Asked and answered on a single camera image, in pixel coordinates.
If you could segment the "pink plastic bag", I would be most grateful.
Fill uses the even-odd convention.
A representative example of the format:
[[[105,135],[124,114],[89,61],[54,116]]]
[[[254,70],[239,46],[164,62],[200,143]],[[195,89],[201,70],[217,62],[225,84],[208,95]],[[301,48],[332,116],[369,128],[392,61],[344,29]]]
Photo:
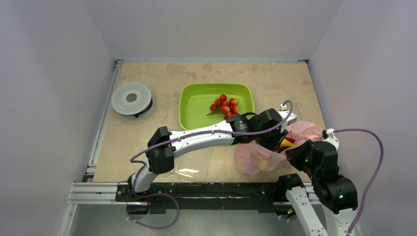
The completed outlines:
[[[297,121],[287,126],[287,130],[289,133],[286,137],[295,139],[295,146],[289,149],[297,148],[307,140],[321,141],[323,139],[323,129],[312,122]],[[256,176],[273,172],[264,172],[259,169],[258,162],[259,157],[261,157],[259,146],[260,145],[256,142],[251,142],[248,144],[239,145],[236,148],[235,157],[241,173],[245,175]],[[287,158],[285,151],[283,151],[282,154]]]

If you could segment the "yellow fake banana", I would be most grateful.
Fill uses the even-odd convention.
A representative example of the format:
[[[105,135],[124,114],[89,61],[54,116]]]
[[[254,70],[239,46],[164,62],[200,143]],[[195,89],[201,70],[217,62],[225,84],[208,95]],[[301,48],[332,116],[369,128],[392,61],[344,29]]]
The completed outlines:
[[[259,152],[261,154],[258,162],[259,169],[264,172],[271,172],[284,168],[287,165],[287,158],[282,154],[282,152],[294,147],[294,142],[294,139],[285,138],[278,151],[271,151],[259,146]]]

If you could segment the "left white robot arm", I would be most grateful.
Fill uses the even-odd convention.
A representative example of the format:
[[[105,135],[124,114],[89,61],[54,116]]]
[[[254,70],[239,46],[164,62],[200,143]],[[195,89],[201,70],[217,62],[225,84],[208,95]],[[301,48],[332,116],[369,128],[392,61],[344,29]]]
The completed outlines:
[[[134,201],[141,201],[158,175],[170,172],[176,158],[192,151],[251,141],[268,150],[278,150],[288,133],[286,127],[296,120],[292,111],[268,109],[260,114],[233,115],[215,125],[193,130],[169,131],[166,126],[160,127],[148,147],[131,158],[132,163],[138,163],[140,155],[146,156],[142,167],[132,175],[127,194]]]

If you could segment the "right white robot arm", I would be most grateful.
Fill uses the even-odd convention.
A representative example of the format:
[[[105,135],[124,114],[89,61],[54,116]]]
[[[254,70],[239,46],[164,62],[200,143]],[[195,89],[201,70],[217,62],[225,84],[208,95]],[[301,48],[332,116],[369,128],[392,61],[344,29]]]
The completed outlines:
[[[277,196],[291,203],[306,235],[353,236],[349,227],[357,212],[357,190],[350,179],[339,173],[337,148],[329,142],[308,140],[285,153],[289,163],[310,178],[325,214],[324,226],[298,175],[279,177]]]

